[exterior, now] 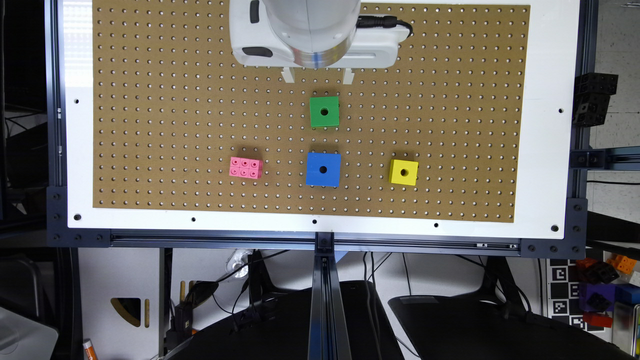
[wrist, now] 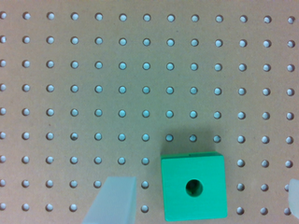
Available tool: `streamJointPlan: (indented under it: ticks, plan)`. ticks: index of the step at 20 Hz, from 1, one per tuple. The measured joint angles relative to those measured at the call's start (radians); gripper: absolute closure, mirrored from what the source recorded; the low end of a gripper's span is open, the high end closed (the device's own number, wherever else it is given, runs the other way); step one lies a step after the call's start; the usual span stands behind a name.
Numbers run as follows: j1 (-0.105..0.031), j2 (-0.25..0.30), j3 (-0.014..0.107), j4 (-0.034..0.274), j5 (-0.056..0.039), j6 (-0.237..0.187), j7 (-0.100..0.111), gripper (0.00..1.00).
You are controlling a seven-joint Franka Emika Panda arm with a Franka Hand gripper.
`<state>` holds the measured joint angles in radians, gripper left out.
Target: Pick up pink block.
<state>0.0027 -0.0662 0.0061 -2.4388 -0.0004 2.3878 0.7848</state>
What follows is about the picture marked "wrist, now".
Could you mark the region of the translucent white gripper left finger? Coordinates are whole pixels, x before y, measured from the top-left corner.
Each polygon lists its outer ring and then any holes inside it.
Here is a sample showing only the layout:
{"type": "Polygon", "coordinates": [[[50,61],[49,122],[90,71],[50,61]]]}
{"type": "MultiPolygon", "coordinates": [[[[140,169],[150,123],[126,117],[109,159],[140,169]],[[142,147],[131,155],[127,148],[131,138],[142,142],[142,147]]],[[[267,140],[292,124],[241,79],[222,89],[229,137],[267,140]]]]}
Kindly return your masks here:
{"type": "Polygon", "coordinates": [[[109,176],[82,224],[135,224],[136,178],[109,176]]]}

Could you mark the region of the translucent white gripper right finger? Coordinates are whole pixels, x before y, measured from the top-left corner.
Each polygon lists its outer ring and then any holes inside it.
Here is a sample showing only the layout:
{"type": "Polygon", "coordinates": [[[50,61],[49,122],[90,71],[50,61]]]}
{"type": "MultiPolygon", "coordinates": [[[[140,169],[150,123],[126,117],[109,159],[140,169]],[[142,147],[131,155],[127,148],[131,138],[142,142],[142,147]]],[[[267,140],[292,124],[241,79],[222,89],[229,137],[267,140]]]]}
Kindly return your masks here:
{"type": "Polygon", "coordinates": [[[289,183],[289,207],[295,217],[299,217],[299,180],[292,179],[289,183]]]}

